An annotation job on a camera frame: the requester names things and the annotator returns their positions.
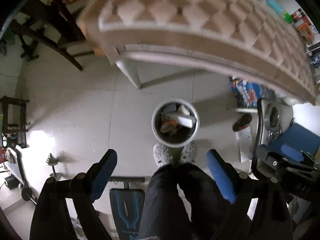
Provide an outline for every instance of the jeans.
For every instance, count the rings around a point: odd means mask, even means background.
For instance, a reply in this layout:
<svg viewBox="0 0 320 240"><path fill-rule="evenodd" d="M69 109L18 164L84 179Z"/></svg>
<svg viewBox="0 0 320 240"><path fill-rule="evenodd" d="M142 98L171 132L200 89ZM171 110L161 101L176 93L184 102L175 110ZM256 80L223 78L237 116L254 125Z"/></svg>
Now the jeans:
<svg viewBox="0 0 320 240"><path fill-rule="evenodd" d="M191 205L191 221L177 184ZM215 181L197 166L191 163L163 166L148 185L139 239L157 236L161 240L209 240L231 206Z"/></svg>

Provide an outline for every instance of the person's leg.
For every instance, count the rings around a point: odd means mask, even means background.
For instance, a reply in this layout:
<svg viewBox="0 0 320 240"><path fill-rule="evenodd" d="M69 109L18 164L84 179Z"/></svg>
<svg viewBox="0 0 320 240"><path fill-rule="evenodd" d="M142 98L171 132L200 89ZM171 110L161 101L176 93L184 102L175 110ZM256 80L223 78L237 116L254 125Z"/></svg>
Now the person's leg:
<svg viewBox="0 0 320 240"><path fill-rule="evenodd" d="M176 168L170 164L166 147L155 146L154 156L160 168L148 185L139 239L157 236L161 240L190 240L191 223L178 195Z"/></svg>
<svg viewBox="0 0 320 240"><path fill-rule="evenodd" d="M215 181L193 165L194 148L187 145L181 154L181 165L177 168L179 187L191 204L191 223L202 240L209 240L220 226L231 208Z"/></svg>

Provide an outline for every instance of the patterned sneaker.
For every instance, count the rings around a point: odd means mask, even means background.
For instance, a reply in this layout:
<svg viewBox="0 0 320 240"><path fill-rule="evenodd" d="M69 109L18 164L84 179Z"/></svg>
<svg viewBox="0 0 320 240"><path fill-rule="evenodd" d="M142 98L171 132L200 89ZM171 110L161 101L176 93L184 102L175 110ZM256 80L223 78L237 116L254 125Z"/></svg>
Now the patterned sneaker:
<svg viewBox="0 0 320 240"><path fill-rule="evenodd" d="M187 144L181 152L181 158L180 158L180 163L195 163L194 158L196 157L196 150L194 148L193 143Z"/></svg>
<svg viewBox="0 0 320 240"><path fill-rule="evenodd" d="M173 162L172 156L169 155L169 148L161 143L153 147L153 156L159 168Z"/></svg>

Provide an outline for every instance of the table leg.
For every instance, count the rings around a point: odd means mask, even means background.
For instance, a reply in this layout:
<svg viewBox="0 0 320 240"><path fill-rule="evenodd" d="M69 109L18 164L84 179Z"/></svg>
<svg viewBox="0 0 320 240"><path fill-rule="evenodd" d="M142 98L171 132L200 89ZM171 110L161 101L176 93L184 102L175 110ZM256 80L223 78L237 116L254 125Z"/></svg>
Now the table leg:
<svg viewBox="0 0 320 240"><path fill-rule="evenodd" d="M116 61L116 65L137 89L142 88L135 61L121 59Z"/></svg>

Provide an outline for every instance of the white bucket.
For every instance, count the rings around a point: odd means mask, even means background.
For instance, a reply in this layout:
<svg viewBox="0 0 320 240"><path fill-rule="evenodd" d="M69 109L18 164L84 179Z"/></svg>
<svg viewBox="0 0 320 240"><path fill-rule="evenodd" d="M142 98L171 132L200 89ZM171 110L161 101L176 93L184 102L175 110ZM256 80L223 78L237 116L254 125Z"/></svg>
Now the white bucket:
<svg viewBox="0 0 320 240"><path fill-rule="evenodd" d="M183 127L182 130L178 131L177 134L169 136L168 134L162 134L160 132L160 128L162 125L161 121L161 112L163 109L172 103L176 103L177 108L180 105L184 105L186 109L190 111L190 115L193 115L196 118L196 123L192 128L187 128ZM170 148L179 148L179 147L184 147L188 143L192 142L192 140L195 138L196 133L198 132L199 129L199 114L195 107L190 104L189 102L175 98L175 99L170 99L168 101L164 101L160 103L156 109L153 112L152 115L152 130L153 133L155 134L156 138L158 139L159 142L162 144L166 145L167 147Z"/></svg>

